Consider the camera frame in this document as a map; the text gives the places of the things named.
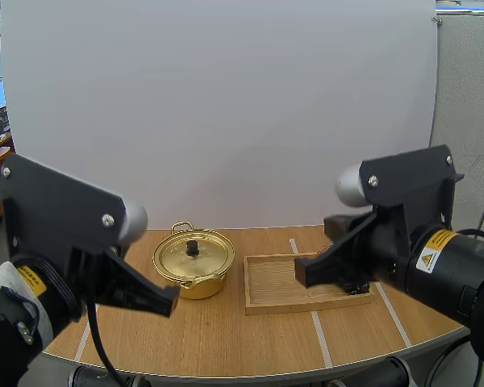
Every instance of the pot handle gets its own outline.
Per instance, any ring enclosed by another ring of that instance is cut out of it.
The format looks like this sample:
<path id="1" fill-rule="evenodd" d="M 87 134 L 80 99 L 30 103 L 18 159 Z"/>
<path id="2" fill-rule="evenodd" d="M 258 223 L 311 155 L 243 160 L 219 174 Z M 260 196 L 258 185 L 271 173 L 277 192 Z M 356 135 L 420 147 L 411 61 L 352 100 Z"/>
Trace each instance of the pot handle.
<path id="1" fill-rule="evenodd" d="M 179 227 L 179 226 L 188 226 L 190 228 L 190 230 L 194 229 L 194 225 L 192 223 L 181 220 L 177 223 L 174 223 L 174 225 L 172 226 L 172 229 L 171 229 L 172 232 L 170 234 L 175 234 L 176 233 L 176 227 Z"/>
<path id="2" fill-rule="evenodd" d="M 208 274 L 207 276 L 195 278 L 192 282 L 190 282 L 190 285 L 183 285 L 183 284 L 180 284 L 180 285 L 187 290 L 192 290 L 195 286 L 202 284 L 203 282 L 213 281 L 213 280 L 222 280 L 222 277 L 217 273 L 213 273 L 213 274 Z"/>

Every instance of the white cylindrical sensor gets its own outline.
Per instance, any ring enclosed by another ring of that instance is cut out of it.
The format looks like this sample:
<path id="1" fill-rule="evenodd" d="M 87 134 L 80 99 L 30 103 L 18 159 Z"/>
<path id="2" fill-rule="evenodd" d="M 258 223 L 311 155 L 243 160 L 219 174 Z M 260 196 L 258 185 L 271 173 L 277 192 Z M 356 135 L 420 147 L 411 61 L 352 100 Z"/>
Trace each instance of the white cylindrical sensor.
<path id="1" fill-rule="evenodd" d="M 364 197 L 360 169 L 360 164 L 354 165 L 346 169 L 339 177 L 336 193 L 346 206 L 363 207 L 369 205 Z"/>

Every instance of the gray partition wall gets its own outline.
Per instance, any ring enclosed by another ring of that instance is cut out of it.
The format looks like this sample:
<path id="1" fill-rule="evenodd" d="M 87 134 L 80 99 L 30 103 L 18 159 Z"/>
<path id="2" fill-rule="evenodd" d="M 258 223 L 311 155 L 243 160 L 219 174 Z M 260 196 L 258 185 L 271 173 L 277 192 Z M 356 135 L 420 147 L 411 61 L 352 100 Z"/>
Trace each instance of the gray partition wall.
<path id="1" fill-rule="evenodd" d="M 484 211 L 484 16 L 438 17 L 431 145 L 447 144 L 457 171 L 465 174 L 453 209 L 453 228 L 460 230 L 479 227 Z"/>

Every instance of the table edge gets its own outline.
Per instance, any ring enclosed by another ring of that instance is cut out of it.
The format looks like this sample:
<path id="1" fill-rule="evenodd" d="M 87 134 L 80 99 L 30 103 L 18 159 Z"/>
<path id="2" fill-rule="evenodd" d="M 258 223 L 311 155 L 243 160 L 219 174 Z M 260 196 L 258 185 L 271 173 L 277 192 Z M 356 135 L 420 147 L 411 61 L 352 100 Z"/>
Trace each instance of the table edge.
<path id="1" fill-rule="evenodd" d="M 330 376 L 330 378 L 336 378 L 336 377 L 341 377 L 343 375 L 347 375 L 348 371 L 351 371 L 352 369 L 367 367 L 371 364 L 377 363 L 378 361 L 385 359 L 387 356 L 400 356 L 403 359 L 408 360 L 411 357 L 431 351 L 432 349 L 435 349 L 437 347 L 441 347 L 451 341 L 460 339 L 461 337 L 468 334 L 469 334 L 468 328 L 458 327 L 453 331 L 445 333 L 444 335 L 437 336 L 433 339 L 429 339 L 422 343 L 412 345 L 411 347 L 399 349 L 397 351 L 389 352 L 384 355 L 375 356 L 369 359 L 337 365 L 330 368 L 319 368 L 319 369 L 312 369 L 308 371 L 289 372 L 289 373 L 281 373 L 276 375 L 255 375 L 250 377 L 186 377 L 186 376 L 158 375 L 153 373 L 134 372 L 134 371 L 122 370 L 122 369 L 119 369 L 119 371 L 127 372 L 133 375 L 145 375 L 150 377 L 151 380 L 166 382 L 176 386 L 189 386 L 189 385 L 196 385 L 196 384 L 246 385 L 248 383 L 251 383 L 252 385 L 254 385 L 255 383 L 267 384 L 271 381 L 278 384 L 280 384 L 280 382 L 283 382 L 284 384 L 285 383 L 289 384 L 290 381 L 301 381 L 302 383 L 309 383 L 314 381 L 326 380 L 326 377 L 328 376 Z M 41 352 L 40 355 L 47 356 L 47 357 L 55 357 L 63 361 L 69 361 L 71 363 L 74 363 L 76 367 L 78 365 L 85 365 L 92 368 L 104 368 L 103 366 L 100 366 L 100 365 L 77 362 L 75 360 L 67 359 L 65 357 L 61 357 L 58 355 L 53 355 L 52 353 L 45 352 L 45 351 Z"/>

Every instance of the wooden tray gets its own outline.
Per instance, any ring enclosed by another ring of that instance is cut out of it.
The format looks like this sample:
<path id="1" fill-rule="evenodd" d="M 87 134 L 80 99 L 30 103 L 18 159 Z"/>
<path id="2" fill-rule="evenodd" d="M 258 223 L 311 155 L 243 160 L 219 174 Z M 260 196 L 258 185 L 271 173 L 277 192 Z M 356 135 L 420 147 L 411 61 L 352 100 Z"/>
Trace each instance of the wooden tray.
<path id="1" fill-rule="evenodd" d="M 355 306 L 372 302 L 373 290 L 347 294 L 336 285 L 303 287 L 294 276 L 294 258 L 319 253 L 244 257 L 245 313 L 294 313 Z"/>

